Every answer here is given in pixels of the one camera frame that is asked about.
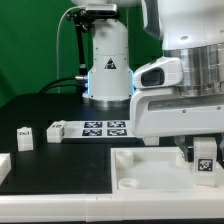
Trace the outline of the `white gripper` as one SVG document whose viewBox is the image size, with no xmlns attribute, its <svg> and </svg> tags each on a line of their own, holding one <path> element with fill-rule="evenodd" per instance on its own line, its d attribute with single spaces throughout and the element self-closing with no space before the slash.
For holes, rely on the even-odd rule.
<svg viewBox="0 0 224 224">
<path fill-rule="evenodd" d="M 130 103 L 131 131 L 138 138 L 175 136 L 184 160 L 194 160 L 184 135 L 224 132 L 224 94 L 178 98 L 174 88 L 138 90 Z"/>
</svg>

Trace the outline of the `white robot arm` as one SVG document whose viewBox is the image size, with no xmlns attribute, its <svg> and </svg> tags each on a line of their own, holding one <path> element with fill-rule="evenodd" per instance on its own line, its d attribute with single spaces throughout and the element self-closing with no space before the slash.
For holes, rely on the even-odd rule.
<svg viewBox="0 0 224 224">
<path fill-rule="evenodd" d="M 87 102 L 130 104 L 138 138 L 172 136 L 187 159 L 201 155 L 184 137 L 224 132 L 224 0 L 71 0 L 81 26 L 93 31 L 93 66 Z M 127 28 L 121 7 L 140 6 L 140 53 L 155 42 L 157 54 L 129 70 Z"/>
</svg>

